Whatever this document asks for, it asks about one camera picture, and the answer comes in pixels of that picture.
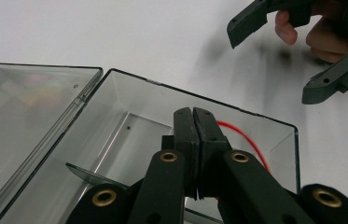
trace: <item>white background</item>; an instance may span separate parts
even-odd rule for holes
[[[301,185],[348,196],[348,92],[302,105],[327,68],[299,29],[286,46],[269,23],[231,49],[226,27],[251,1],[1,1],[0,63],[117,68],[299,128]]]

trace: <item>red wire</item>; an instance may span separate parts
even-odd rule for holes
[[[264,158],[263,154],[261,154],[261,151],[258,148],[258,145],[256,145],[256,143],[248,135],[246,135],[241,129],[239,129],[239,128],[235,127],[234,125],[227,123],[225,121],[218,120],[217,124],[220,126],[232,129],[233,131],[235,131],[239,135],[242,135],[246,139],[246,141],[250,144],[250,146],[256,151],[256,153],[258,154],[258,157],[261,160],[261,163],[263,164],[264,168],[266,168],[267,172],[271,173],[270,167],[267,164],[266,159]]]

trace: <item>brass screw insert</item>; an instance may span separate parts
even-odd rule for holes
[[[117,194],[112,189],[102,189],[94,194],[92,203],[98,207],[104,207],[116,200]]]
[[[162,161],[176,161],[177,155],[174,154],[173,152],[165,152],[161,154],[160,159]]]
[[[244,155],[241,152],[234,152],[234,153],[232,153],[231,154],[231,158],[234,161],[237,161],[237,162],[247,162],[247,161],[249,161],[249,157],[247,157],[246,155]]]
[[[318,202],[326,206],[329,206],[329,207],[342,206],[341,199],[325,189],[315,189],[313,191],[313,196]]]

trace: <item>clear plastic box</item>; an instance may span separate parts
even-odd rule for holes
[[[51,81],[41,77],[36,80],[42,87],[32,93],[41,94],[38,97],[45,100],[39,104],[40,108],[32,107],[24,112],[29,122],[46,126],[45,130],[27,129],[26,123],[18,124],[15,120],[0,124],[0,129],[7,132],[23,130],[0,143],[0,177],[5,177],[0,181],[0,193],[4,190],[5,196],[0,201],[1,223],[64,223],[91,187],[65,167],[67,162],[126,185],[143,178],[152,155],[160,150],[161,136],[173,132],[175,110],[183,107],[209,110],[216,119],[240,127],[258,144],[278,182],[293,192],[299,190],[298,132],[293,125],[116,69],[109,70],[103,77],[98,68],[61,69],[0,64],[0,78],[23,73],[17,82],[21,85],[34,76],[35,71],[44,74],[41,77],[54,74]],[[53,84],[57,84],[60,94],[47,97],[52,92],[49,85]],[[13,94],[19,98],[24,97],[23,88],[11,86],[10,89],[15,90]],[[14,105],[0,107],[0,119],[13,119],[4,114],[17,109]],[[57,128],[57,120],[62,118],[66,122]],[[222,131],[233,148],[254,153],[241,136],[227,129]],[[30,142],[28,135],[39,138],[29,146],[23,145],[22,141]],[[7,148],[11,141],[18,145]],[[12,171],[3,172],[1,169],[6,166],[2,162],[12,163]],[[21,178],[13,179],[19,170]],[[16,188],[5,189],[7,184]],[[195,212],[186,212],[185,223],[222,223],[215,199],[201,202],[186,199],[186,208]]]

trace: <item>human hand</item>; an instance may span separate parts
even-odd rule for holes
[[[348,38],[334,33],[332,22],[341,18],[343,6],[334,0],[319,0],[313,4],[313,15],[321,15],[320,21],[306,37],[311,53],[316,57],[335,63],[348,53]],[[275,33],[287,45],[293,45],[298,38],[297,31],[289,23],[289,12],[278,11],[275,17]]]

